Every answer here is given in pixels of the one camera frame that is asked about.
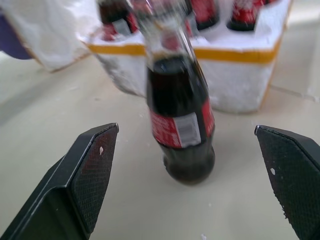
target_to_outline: floor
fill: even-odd
[[[260,111],[214,112],[216,165],[195,187],[167,175],[145,100],[116,89],[93,56],[50,74],[33,60],[0,53],[0,234],[80,133],[118,122],[111,178],[92,240],[200,240],[201,234],[208,240],[296,240],[273,194],[254,129],[273,126],[320,143],[319,12],[312,17],[300,4],[293,6]]]

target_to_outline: purple object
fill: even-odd
[[[16,33],[0,9],[0,51],[1,50],[16,59],[27,60],[32,58],[21,45]]]

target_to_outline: styrofoam box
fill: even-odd
[[[233,0],[219,0],[220,22],[191,40],[209,88],[211,106],[230,113],[255,112],[266,95],[292,0],[263,7],[254,32],[229,30]],[[140,32],[121,41],[97,35],[82,39],[96,54],[114,84],[146,96],[144,38]]]

